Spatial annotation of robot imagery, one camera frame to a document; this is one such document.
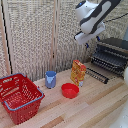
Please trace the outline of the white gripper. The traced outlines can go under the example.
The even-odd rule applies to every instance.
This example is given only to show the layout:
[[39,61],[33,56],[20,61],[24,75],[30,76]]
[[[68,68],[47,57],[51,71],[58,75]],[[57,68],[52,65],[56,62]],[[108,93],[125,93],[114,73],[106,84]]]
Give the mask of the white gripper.
[[90,39],[94,38],[96,35],[100,34],[102,31],[105,30],[105,25],[104,23],[101,23],[97,30],[93,34],[85,34],[83,32],[79,32],[74,36],[74,39],[78,42],[79,45],[82,45],[85,43],[86,49],[89,48],[89,44],[86,43]]

